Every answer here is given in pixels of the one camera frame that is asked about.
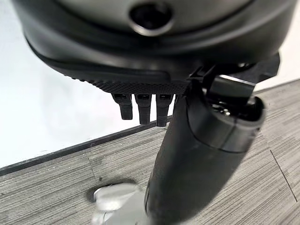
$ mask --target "white backdrop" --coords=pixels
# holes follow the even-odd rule
[[[292,27],[280,74],[257,90],[300,78],[299,8]],[[9,0],[0,1],[0,78],[0,168],[139,125],[136,104],[134,119],[123,121],[110,94],[42,63],[27,46]],[[155,109],[152,101],[151,120]]]

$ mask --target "black baseboard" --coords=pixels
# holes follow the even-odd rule
[[[170,122],[171,118],[172,118],[172,116],[168,116],[167,121]],[[61,149],[61,150],[58,150],[58,151],[55,151],[55,152],[52,152],[52,153],[49,153],[46,155],[42,155],[42,156],[39,156],[36,158],[28,159],[28,160],[22,161],[20,163],[5,166],[3,168],[0,168],[0,176],[7,175],[7,174],[13,173],[13,172],[17,172],[19,170],[26,169],[28,167],[38,165],[38,164],[41,164],[41,163],[44,163],[44,162],[47,162],[47,161],[50,161],[50,160],[53,160],[56,158],[60,158],[60,157],[63,157],[63,156],[66,156],[66,155],[69,155],[69,154],[72,154],[75,152],[79,152],[79,151],[82,151],[82,150],[85,150],[90,147],[94,147],[94,146],[97,146],[97,145],[100,145],[103,143],[111,142],[118,138],[132,135],[132,134],[141,132],[143,130],[153,128],[155,126],[156,126],[156,121],[152,121],[148,125],[139,125],[136,127],[132,127],[132,128],[122,130],[122,131],[119,131],[119,132],[111,134],[111,135],[107,135],[107,136],[100,137],[100,138],[97,138],[97,139],[94,139],[94,140],[91,140],[88,142],[77,144],[77,145],[74,145],[74,146],[71,146],[71,147],[68,147],[65,149]]]

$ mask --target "circular hole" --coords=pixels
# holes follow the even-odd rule
[[[172,11],[164,3],[147,3],[134,7],[129,16],[134,25],[151,32],[166,27],[172,20]]]

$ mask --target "black rubber grip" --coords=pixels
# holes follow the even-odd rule
[[[245,152],[220,150],[196,139],[189,124],[187,100],[183,97],[176,105],[149,181],[145,197],[148,216],[154,224],[164,225],[195,216],[221,190]]]

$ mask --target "black handle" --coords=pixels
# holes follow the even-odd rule
[[[256,115],[260,115],[256,121],[240,123],[237,118],[214,112],[209,114],[210,109],[201,101],[188,103],[189,106],[186,97],[183,97],[176,105],[148,184],[145,207],[154,224],[182,222],[202,210],[231,177],[251,145],[257,127],[263,123],[263,107],[255,109]],[[195,108],[198,114],[192,115],[190,111]],[[209,140],[211,130],[220,135],[218,132],[225,131],[224,127],[228,130],[221,140]],[[197,136],[203,130],[210,134],[207,134],[206,140],[199,141]],[[234,140],[247,144],[239,145]],[[243,149],[231,151],[231,146]]]

